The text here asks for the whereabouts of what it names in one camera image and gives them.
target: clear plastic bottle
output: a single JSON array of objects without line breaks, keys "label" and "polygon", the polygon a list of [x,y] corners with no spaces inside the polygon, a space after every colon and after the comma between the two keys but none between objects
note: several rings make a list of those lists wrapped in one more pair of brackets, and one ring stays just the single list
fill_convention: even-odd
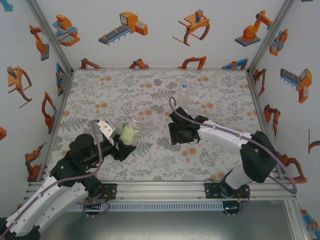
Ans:
[{"label": "clear plastic bottle", "polygon": [[127,125],[125,125],[119,139],[125,145],[132,145],[135,142],[136,137],[139,134],[140,130],[141,130],[140,118],[138,115],[135,115],[131,118],[131,121]]},{"label": "clear plastic bottle", "polygon": [[177,106],[186,107],[189,104],[190,91],[187,84],[182,84],[177,91]]}]

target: patterned table surface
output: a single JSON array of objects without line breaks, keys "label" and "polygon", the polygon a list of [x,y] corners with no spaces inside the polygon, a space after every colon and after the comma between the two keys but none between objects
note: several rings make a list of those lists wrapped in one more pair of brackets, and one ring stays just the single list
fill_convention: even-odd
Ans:
[{"label": "patterned table surface", "polygon": [[240,154],[205,141],[171,145],[168,99],[187,83],[186,111],[237,131],[260,130],[244,71],[189,70],[78,70],[75,72],[53,152],[51,170],[69,144],[82,133],[92,134],[91,120],[122,123],[135,114],[146,128],[136,139],[137,149],[123,162],[105,158],[98,173],[104,181],[202,181],[221,179],[242,164]]}]

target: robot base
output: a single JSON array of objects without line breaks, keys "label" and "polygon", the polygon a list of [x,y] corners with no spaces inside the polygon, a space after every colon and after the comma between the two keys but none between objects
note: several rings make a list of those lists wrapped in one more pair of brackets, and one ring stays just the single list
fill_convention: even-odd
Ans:
[{"label": "robot base", "polygon": [[231,197],[226,197],[222,194],[221,191],[221,183],[217,182],[207,182],[204,184],[205,188],[205,197],[207,199],[247,199],[248,198],[248,192],[249,188],[248,185],[243,185],[239,189],[234,190],[234,195]]},{"label": "robot base", "polygon": [[54,127],[55,119],[56,119],[56,116],[55,116],[55,115],[52,115],[52,127],[48,127],[48,134],[51,133],[52,128]]},{"label": "robot base", "polygon": [[44,60],[46,60],[46,59],[49,58],[49,44],[46,44],[46,45],[45,45],[45,48],[46,48],[46,53],[45,53],[45,55],[41,55],[41,54],[40,54],[40,59],[41,59],[41,61],[44,61]]},{"label": "robot base", "polygon": [[242,40],[242,36],[240,36],[240,37],[238,37],[238,38],[235,39],[235,41],[236,41],[238,44],[240,44],[240,45],[242,45],[242,46],[244,46],[244,47],[249,46],[249,45],[252,45],[252,44],[255,44],[255,43],[257,43],[257,42],[260,42],[260,40],[261,40],[260,38],[256,37],[255,40],[252,40],[252,41],[243,41],[243,40]]}]

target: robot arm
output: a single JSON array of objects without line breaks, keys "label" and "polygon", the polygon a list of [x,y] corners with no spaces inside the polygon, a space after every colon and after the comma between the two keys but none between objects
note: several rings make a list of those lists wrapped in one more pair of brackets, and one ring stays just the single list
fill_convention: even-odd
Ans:
[{"label": "robot arm", "polygon": [[[123,161],[136,149],[135,146],[125,145],[119,140],[120,136],[115,134],[115,129],[106,122],[99,121],[97,124],[100,129],[108,132],[106,137],[103,135],[103,141],[98,143],[102,158],[111,155],[115,160]],[[90,134],[81,134],[69,147],[70,150],[50,171],[40,189],[8,217],[3,225],[0,224],[0,233],[6,231],[7,240],[39,240],[47,227],[70,207],[101,193],[101,182],[94,175],[82,177],[99,162],[98,146],[95,145],[94,138]],[[74,177],[79,178],[61,181]]]},{"label": "robot arm", "polygon": [[[183,117],[193,120],[181,107],[175,111]],[[226,198],[232,197],[237,189],[252,181],[263,183],[276,166],[276,161],[266,151],[247,140],[254,140],[265,146],[274,155],[279,156],[267,136],[261,131],[256,131],[254,134],[238,132],[203,116],[197,116],[194,121],[204,125],[189,122],[175,112],[171,113],[169,117],[173,121],[169,124],[173,145],[204,140],[225,147],[234,153],[240,153],[243,166],[230,171],[220,183],[221,192]]]}]

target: metal bracket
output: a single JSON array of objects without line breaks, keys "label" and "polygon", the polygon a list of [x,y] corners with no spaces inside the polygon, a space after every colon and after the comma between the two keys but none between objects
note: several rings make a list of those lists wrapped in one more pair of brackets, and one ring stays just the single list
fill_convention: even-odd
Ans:
[{"label": "metal bracket", "polygon": [[117,195],[117,184],[115,183],[102,183],[101,194],[97,199],[99,200],[114,200]]},{"label": "metal bracket", "polygon": [[[226,199],[226,197],[222,195],[220,183],[208,182],[204,184],[204,188],[205,188],[205,197],[207,199]],[[228,199],[238,199],[238,198],[247,199],[248,191],[249,191],[248,186],[243,185],[237,190],[238,194],[235,194],[233,197],[230,197]]]}]

